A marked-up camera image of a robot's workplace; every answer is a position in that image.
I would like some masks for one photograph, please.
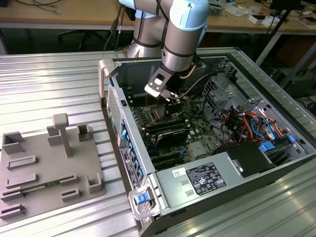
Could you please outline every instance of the robotic arm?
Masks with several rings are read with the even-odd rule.
[[[154,97],[172,100],[179,77],[191,67],[196,48],[207,29],[208,0],[119,0],[136,9],[134,42],[128,57],[160,56],[162,64],[145,90]]]

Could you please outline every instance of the blue latch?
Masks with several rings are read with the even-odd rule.
[[[259,149],[263,152],[269,151],[274,149],[275,146],[272,144],[272,142],[263,142],[261,143],[261,145],[259,146]]]
[[[135,201],[136,201],[136,204],[139,205],[139,204],[150,201],[150,198],[149,198],[148,193],[144,193],[144,194],[137,195],[135,197]]]
[[[288,139],[290,140],[291,143],[296,141],[296,138],[293,135],[289,135]]]
[[[138,162],[138,160],[135,161],[135,165],[136,165],[136,168],[139,167],[139,162]]]
[[[125,139],[126,136],[127,136],[127,131],[126,131],[126,129],[124,129],[124,130],[122,131],[122,134],[120,135],[120,137],[121,137],[121,139]]]
[[[143,172],[142,172],[141,169],[138,170],[138,174],[139,174],[140,177],[143,177]]]
[[[132,161],[134,162],[134,161],[135,161],[135,159],[136,159],[136,154],[135,154],[135,152],[134,152],[134,151],[132,151]]]

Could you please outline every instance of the desk leg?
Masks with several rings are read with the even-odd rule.
[[[269,43],[267,44],[267,46],[265,47],[265,49],[262,51],[262,53],[260,54],[260,56],[258,57],[256,64],[258,66],[260,66],[263,62],[263,60],[265,60],[265,58],[268,56],[268,54],[270,53],[271,49],[273,48],[273,46],[276,44],[276,42],[278,41],[278,39],[280,38],[281,34],[280,33],[276,33],[272,39],[269,41]]]
[[[280,86],[285,88],[286,85],[291,82],[292,78],[297,74],[297,72],[304,66],[304,64],[309,60],[310,57],[316,52],[316,42],[313,46],[307,51],[307,53],[301,58],[301,60],[295,65],[289,75],[284,78],[283,81],[280,82]]]
[[[0,55],[6,55],[7,51],[3,42],[2,34],[0,34]]]

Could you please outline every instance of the wooden desk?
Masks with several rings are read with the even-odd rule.
[[[61,14],[11,0],[8,7],[0,7],[0,28],[109,30],[119,9],[118,0],[62,0],[55,5]],[[266,15],[271,12],[254,0],[250,0],[245,5],[258,5]],[[281,35],[316,35],[316,31],[311,31],[296,22],[297,18],[290,16],[289,21],[281,26],[256,61],[258,65]],[[208,23],[208,32],[266,34],[268,29],[263,25],[253,24],[248,20],[248,16],[237,17],[226,11],[223,11],[222,16],[209,16]],[[125,14],[122,29],[133,30],[133,25],[134,22]],[[3,54],[5,48],[1,40],[0,37],[0,54],[1,52]]]
[[[33,4],[31,0],[21,1]],[[119,10],[118,0],[62,0],[55,5],[56,10],[60,11],[61,14],[10,0],[8,7],[0,7],[0,22],[110,26]],[[125,15],[124,25],[133,26],[134,22]]]

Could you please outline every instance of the sticker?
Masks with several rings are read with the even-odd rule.
[[[213,162],[188,169],[186,173],[194,190],[200,196],[226,186],[224,179]]]
[[[180,168],[180,169],[174,169],[172,171],[172,173],[173,173],[174,177],[179,177],[181,175],[185,175],[186,174],[186,169],[184,167]]]

